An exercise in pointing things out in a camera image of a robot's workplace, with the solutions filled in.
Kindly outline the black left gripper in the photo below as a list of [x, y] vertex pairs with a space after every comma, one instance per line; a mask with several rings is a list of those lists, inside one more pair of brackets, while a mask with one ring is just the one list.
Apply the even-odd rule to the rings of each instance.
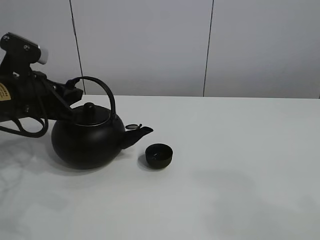
[[[0, 39], [2, 50], [7, 45], [4, 41], [7, 39]], [[32, 70], [32, 64], [6, 51], [0, 64], [0, 83], [6, 87], [18, 113], [28, 117], [74, 122], [76, 115], [70, 105], [82, 99], [83, 90], [49, 80], [45, 73]]]

